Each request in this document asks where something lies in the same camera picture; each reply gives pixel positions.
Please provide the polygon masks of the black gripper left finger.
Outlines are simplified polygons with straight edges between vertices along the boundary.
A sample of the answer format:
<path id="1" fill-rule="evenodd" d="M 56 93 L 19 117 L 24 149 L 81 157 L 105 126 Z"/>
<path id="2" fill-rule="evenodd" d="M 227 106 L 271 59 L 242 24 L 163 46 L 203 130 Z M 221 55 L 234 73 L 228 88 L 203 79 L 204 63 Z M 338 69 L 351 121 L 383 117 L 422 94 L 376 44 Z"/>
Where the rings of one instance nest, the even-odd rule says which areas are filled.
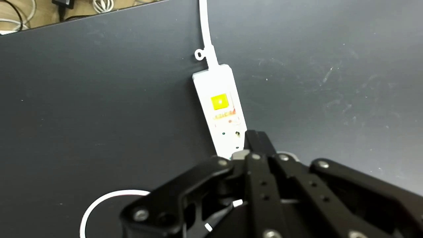
<path id="1" fill-rule="evenodd" d="M 203 162 L 127 206 L 123 238 L 248 238 L 244 183 L 242 162 Z"/>

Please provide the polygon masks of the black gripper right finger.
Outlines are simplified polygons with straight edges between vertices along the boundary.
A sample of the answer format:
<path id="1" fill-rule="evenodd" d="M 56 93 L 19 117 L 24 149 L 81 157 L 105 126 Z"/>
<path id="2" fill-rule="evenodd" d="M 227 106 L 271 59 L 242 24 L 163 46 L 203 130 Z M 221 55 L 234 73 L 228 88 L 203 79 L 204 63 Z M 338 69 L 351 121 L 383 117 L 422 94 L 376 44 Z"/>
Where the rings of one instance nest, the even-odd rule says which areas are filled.
<path id="1" fill-rule="evenodd" d="M 245 134 L 254 229 L 281 238 L 423 238 L 422 198 L 330 159 L 305 166 Z"/>

